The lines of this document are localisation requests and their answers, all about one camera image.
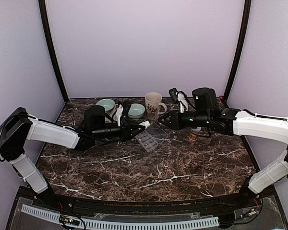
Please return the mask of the clear plastic pill organizer box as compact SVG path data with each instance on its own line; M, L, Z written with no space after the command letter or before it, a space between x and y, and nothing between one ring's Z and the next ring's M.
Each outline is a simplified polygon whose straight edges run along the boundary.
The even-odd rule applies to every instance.
M150 138L150 144L144 146L140 143L139 138ZM145 151L151 152L156 150L169 137L168 133L161 127L160 123L153 122L144 132L135 138L144 148Z

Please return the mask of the large orange label pill bottle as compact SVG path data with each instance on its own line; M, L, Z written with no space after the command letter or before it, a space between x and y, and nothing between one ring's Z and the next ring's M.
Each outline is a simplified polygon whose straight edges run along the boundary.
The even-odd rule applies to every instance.
M189 131L189 139L191 141L196 141L197 138L198 138L198 135L201 131L201 128L200 127L197 127L197 128L190 128L190 131Z

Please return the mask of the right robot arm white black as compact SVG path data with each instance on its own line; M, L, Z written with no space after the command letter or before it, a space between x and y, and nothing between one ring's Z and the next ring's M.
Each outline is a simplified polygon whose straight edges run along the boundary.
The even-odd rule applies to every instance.
M188 99L176 88L169 90L174 103L180 110L170 111L158 120L170 129L206 127L208 130L224 135L253 136L271 139L288 146L288 117L259 115L246 109L219 109L214 89L203 87L192 91L193 110L187 110ZM271 164L246 179L236 196L235 203L245 208L254 200L256 194L288 175L288 147Z

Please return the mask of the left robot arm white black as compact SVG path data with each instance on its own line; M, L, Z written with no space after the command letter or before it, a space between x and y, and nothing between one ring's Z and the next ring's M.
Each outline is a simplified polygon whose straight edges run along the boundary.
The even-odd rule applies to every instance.
M0 161L9 162L23 180L29 184L39 201L48 209L58 205L51 186L26 155L24 144L27 141L40 141L86 151L96 143L107 145L116 141L125 142L146 130L150 123L133 123L128 117L129 107L121 107L119 117L113 119L100 105L93 105L84 113L77 128L63 126L30 115L25 108L17 108L0 125Z

